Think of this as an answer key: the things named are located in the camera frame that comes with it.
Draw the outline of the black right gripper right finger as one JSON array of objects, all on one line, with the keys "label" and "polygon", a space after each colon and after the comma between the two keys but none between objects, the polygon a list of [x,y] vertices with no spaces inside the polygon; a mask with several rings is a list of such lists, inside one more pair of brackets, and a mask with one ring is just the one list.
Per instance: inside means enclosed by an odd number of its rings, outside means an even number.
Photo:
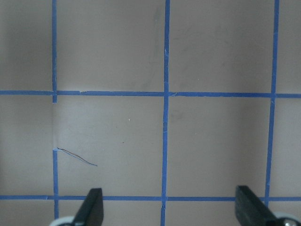
[{"label": "black right gripper right finger", "polygon": [[248,186],[236,187],[235,216],[241,226],[281,226],[282,223]]}]

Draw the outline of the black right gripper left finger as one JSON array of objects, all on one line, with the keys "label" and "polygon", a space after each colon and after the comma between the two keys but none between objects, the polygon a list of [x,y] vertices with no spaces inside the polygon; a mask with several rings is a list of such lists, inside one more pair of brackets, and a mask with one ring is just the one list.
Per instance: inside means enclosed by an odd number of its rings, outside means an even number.
[{"label": "black right gripper left finger", "polygon": [[103,193],[101,188],[92,188],[75,215],[73,226],[101,226],[104,219]]}]

